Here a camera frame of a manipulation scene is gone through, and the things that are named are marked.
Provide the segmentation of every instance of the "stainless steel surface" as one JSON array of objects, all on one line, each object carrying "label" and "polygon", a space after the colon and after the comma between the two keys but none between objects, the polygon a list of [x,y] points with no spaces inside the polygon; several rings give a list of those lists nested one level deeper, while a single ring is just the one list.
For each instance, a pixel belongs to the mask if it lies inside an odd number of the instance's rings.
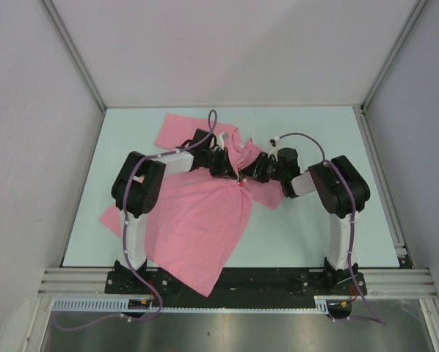
[{"label": "stainless steel surface", "polygon": [[94,100],[97,103],[99,109],[101,110],[101,112],[105,112],[106,107],[104,101],[102,100],[101,94],[99,93],[97,86],[95,85],[94,80],[92,79],[89,70],[87,69],[87,66],[85,65],[81,55],[79,54],[78,49],[74,45],[74,42],[71,39],[71,36],[69,35],[68,30],[66,29],[66,26],[63,23],[63,20],[59,15],[58,10],[56,9],[53,1],[40,0],[40,3],[42,4],[43,9],[45,10],[46,15],[48,16],[48,19],[53,25],[55,32],[57,33],[58,37],[61,39],[63,45],[65,46],[65,49],[68,52],[71,60],[73,61],[76,69],[81,75],[82,80],[86,84],[89,91],[92,93],[92,96],[94,97]]},{"label": "stainless steel surface", "polygon": [[[103,297],[109,268],[47,268],[38,291],[40,297]],[[378,299],[437,298],[429,270],[360,269],[368,296]],[[149,295],[120,297],[149,298]]]},{"label": "stainless steel surface", "polygon": [[[82,331],[51,324],[44,352],[113,351],[433,351],[418,301],[375,301],[387,320],[332,323],[324,315],[163,314],[148,322],[105,320]],[[354,314],[366,314],[357,302]],[[98,313],[52,313],[62,326],[77,326]]]},{"label": "stainless steel surface", "polygon": [[420,18],[420,15],[424,11],[428,1],[429,0],[417,0],[416,4],[412,8],[412,11],[407,17],[407,20],[405,21],[404,26],[402,27],[399,36],[396,39],[396,42],[394,43],[393,47],[389,51],[389,55],[386,58],[384,64],[382,65],[381,70],[379,71],[376,77],[376,80],[371,85],[371,88],[368,94],[366,95],[365,100],[363,101],[362,106],[364,111],[366,111],[368,107],[371,105],[374,95],[376,94],[378,88],[380,88],[382,81],[384,80],[389,70],[391,69],[394,60],[397,58],[397,55],[404,47],[407,38],[409,37],[412,29],[417,23],[417,20]]}]

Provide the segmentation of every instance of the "white cable clip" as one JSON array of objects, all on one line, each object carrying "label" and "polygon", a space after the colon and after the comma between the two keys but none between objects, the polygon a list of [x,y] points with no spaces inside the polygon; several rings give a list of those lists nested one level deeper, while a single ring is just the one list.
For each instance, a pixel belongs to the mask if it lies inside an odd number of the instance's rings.
[{"label": "white cable clip", "polygon": [[269,151],[269,157],[271,155],[273,155],[274,157],[277,158],[277,152],[280,149],[280,143],[278,143],[278,141],[280,141],[280,137],[279,136],[275,136],[274,139],[270,140],[270,144],[273,146],[272,150]]}]

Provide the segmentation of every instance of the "wrinkled cloth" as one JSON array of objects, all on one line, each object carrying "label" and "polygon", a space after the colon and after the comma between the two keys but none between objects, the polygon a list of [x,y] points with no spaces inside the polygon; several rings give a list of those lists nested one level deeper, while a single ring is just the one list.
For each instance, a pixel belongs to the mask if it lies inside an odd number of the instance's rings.
[{"label": "wrinkled cloth", "polygon": [[[209,130],[207,120],[168,114],[155,143],[172,150],[191,139],[197,128]],[[252,139],[242,142],[236,126],[218,123],[214,133],[222,132],[229,135],[225,146],[236,173],[254,162],[261,149]],[[280,183],[249,180],[240,186],[237,180],[213,178],[207,169],[166,177],[148,216],[147,257],[208,296],[247,226],[253,199],[274,210],[283,200]],[[119,210],[114,205],[101,222],[121,234]]]}]

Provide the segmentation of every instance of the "cable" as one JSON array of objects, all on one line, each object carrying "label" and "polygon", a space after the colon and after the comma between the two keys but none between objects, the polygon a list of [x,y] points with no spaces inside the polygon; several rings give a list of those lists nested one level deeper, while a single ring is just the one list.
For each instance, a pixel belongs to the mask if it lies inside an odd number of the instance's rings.
[{"label": "cable", "polygon": [[300,133],[300,132],[291,132],[291,133],[287,133],[287,134],[283,134],[282,136],[280,136],[279,138],[285,138],[285,137],[289,137],[289,136],[301,136],[301,137],[305,137],[307,139],[310,139],[311,141],[314,142],[314,144],[317,145],[317,147],[321,150],[321,154],[322,154],[322,161],[325,160],[325,152],[324,152],[324,148],[320,145],[320,143],[318,141],[316,141],[313,137],[308,136],[307,134],[304,133]]},{"label": "cable", "polygon": [[348,250],[348,255],[347,255],[347,265],[349,266],[350,276],[352,277],[352,281],[355,284],[355,287],[357,288],[358,294],[361,296],[363,303],[366,305],[368,310],[372,313],[374,318],[368,317],[368,316],[357,315],[354,317],[348,317],[348,318],[344,318],[344,319],[335,319],[330,313],[329,313],[329,318],[332,319],[332,322],[341,321],[341,320],[345,320],[345,321],[348,321],[348,320],[372,320],[372,321],[376,321],[377,323],[380,323],[380,324],[385,326],[386,322],[376,313],[376,311],[373,309],[373,307],[370,305],[370,303],[366,299],[365,295],[363,294],[363,292],[360,288],[360,285],[357,282],[357,277],[355,276],[355,272],[353,271],[353,268],[352,268],[352,251],[353,251],[353,245],[355,243],[355,216],[357,213],[357,205],[355,203],[355,197],[353,196],[352,190],[350,189],[348,183],[345,181],[344,176],[342,176],[342,174],[338,170],[337,166],[335,166],[332,163],[332,161],[327,160],[325,158],[324,148],[322,148],[322,146],[320,145],[320,143],[318,141],[316,141],[313,137],[308,136],[307,134],[304,134],[304,133],[300,133],[300,132],[291,132],[291,133],[283,134],[280,137],[280,139],[288,137],[288,136],[303,136],[307,139],[310,139],[311,141],[313,141],[317,145],[317,147],[321,150],[321,153],[322,153],[322,162],[325,164],[328,164],[330,167],[332,167],[334,172],[337,174],[338,179],[341,181],[342,185],[344,185],[344,188],[350,197],[350,201],[352,202],[352,215],[350,216],[350,243],[349,243],[349,250]]},{"label": "cable", "polygon": [[[212,115],[214,115],[214,122],[213,122],[213,125],[211,124],[211,116],[212,116]],[[185,151],[187,151],[187,150],[190,150],[190,149],[192,149],[192,148],[195,148],[196,146],[198,146],[198,145],[204,143],[204,141],[206,141],[207,138],[210,137],[210,135],[213,134],[214,129],[215,129],[216,126],[217,126],[217,122],[218,122],[218,113],[217,113],[216,110],[212,109],[212,110],[208,113],[208,126],[209,126],[209,128],[210,128],[210,131],[208,132],[208,134],[207,134],[205,137],[203,137],[203,138],[202,138],[200,141],[198,141],[197,143],[194,143],[194,144],[192,144],[192,145],[189,145],[188,147],[185,147],[185,148],[181,148],[180,150],[171,150],[171,151],[164,152],[164,153],[161,153],[161,154],[155,154],[155,155],[147,155],[147,156],[144,156],[144,157],[141,158],[141,159],[137,162],[137,164],[134,166],[133,171],[131,172],[130,177],[128,178],[128,182],[127,182],[127,184],[126,184],[126,188],[125,188],[125,193],[123,194],[123,204],[122,204],[122,209],[123,209],[123,212],[124,212],[124,215],[125,215],[125,221],[123,222],[123,235],[122,235],[123,255],[124,255],[124,257],[125,257],[125,261],[126,261],[128,267],[130,268],[130,271],[132,272],[132,274],[133,274],[133,275],[134,275],[139,281],[141,281],[145,286],[147,286],[147,287],[152,291],[152,293],[154,293],[154,295],[157,297],[157,299],[159,300],[159,308],[154,312],[154,314],[149,315],[149,316],[147,316],[147,317],[145,317],[145,316],[143,315],[143,316],[140,317],[140,318],[129,317],[129,318],[128,318],[128,321],[132,321],[132,320],[137,320],[137,321],[147,321],[147,320],[151,320],[151,319],[155,318],[157,315],[159,315],[159,313],[161,313],[162,308],[163,308],[162,297],[161,297],[161,295],[159,294],[159,292],[157,291],[157,289],[156,289],[153,285],[150,285],[149,282],[147,282],[146,280],[144,280],[144,279],[143,279],[143,278],[137,273],[136,269],[133,267],[133,265],[132,265],[131,262],[130,262],[130,258],[128,257],[128,246],[127,246],[127,243],[126,243],[126,231],[127,231],[127,229],[128,229],[129,218],[128,218],[128,211],[126,210],[126,203],[127,203],[127,200],[128,200],[128,193],[129,193],[129,191],[130,191],[131,184],[133,183],[133,179],[134,179],[136,173],[138,172],[139,167],[140,167],[140,166],[141,166],[146,160],[150,160],[150,159],[153,159],[153,158],[160,158],[160,157],[162,157],[162,156],[166,156],[166,155],[178,154],[178,153],[180,153],[180,152],[185,152]],[[123,316],[125,316],[125,315],[124,315],[124,314],[121,314],[121,315],[120,315],[120,314],[104,315],[103,317],[100,317],[100,318],[98,318],[98,319],[95,319],[95,320],[93,320],[93,321],[91,321],[91,322],[89,322],[89,323],[87,323],[87,324],[84,324],[84,325],[82,325],[82,326],[76,326],[76,327],[73,327],[73,328],[65,328],[64,326],[59,325],[58,322],[57,322],[57,318],[55,317],[55,318],[54,318],[54,325],[55,325],[59,330],[62,330],[62,331],[78,331],[78,330],[85,329],[85,328],[87,328],[87,327],[89,327],[89,326],[92,326],[92,325],[94,325],[94,324],[97,324],[97,323],[99,323],[99,322],[101,322],[101,321],[103,321],[103,320],[106,320],[106,319],[109,319],[109,318],[115,318],[115,317],[123,317]]]}]

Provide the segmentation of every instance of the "aluminum frame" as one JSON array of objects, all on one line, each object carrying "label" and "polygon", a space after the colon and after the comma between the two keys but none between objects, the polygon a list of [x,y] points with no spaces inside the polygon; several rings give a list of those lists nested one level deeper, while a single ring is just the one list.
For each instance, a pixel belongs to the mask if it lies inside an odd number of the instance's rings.
[{"label": "aluminum frame", "polygon": [[[377,152],[377,146],[371,133],[368,120],[364,112],[370,106],[377,90],[381,83],[390,71],[399,52],[404,47],[410,33],[415,27],[418,19],[423,13],[429,0],[418,0],[414,5],[412,12],[408,16],[401,32],[393,44],[382,68],[380,69],[377,78],[371,86],[368,94],[363,101],[361,107],[355,107],[355,116],[360,127],[360,132],[365,143],[365,148],[370,158],[371,168],[377,178],[377,185],[383,198],[383,206],[385,206],[386,217],[393,227],[393,242],[396,247],[398,255],[403,256],[406,253],[407,243],[404,236],[399,217],[396,212],[396,207],[393,203],[388,181],[385,177],[385,172],[382,167],[380,156]],[[66,51],[68,52],[76,70],[81,75],[83,82],[92,93],[92,97],[98,108],[104,113],[106,106],[98,91],[95,82],[90,75],[87,66],[84,63],[80,53],[77,50],[71,36],[66,29],[64,22],[59,15],[52,0],[39,0],[43,9],[48,16],[55,32],[62,41]],[[87,171],[89,170],[91,159],[88,162]],[[66,251],[66,246],[59,256],[59,263]],[[29,336],[23,342],[22,351],[38,352],[43,344],[46,327],[49,322],[51,308],[54,300],[58,297],[105,297],[104,287],[106,275],[110,269],[108,268],[48,268],[43,276],[38,298],[36,303],[35,314],[29,324]],[[432,343],[436,351],[439,351],[439,299],[435,286],[433,285],[432,277],[428,270],[416,269],[362,269],[366,277],[369,298],[371,299],[420,299],[421,307],[424,311],[425,320],[429,329]],[[118,298],[137,297],[148,298],[148,295],[141,296],[118,296]],[[318,296],[318,299],[326,299],[327,297]]]}]

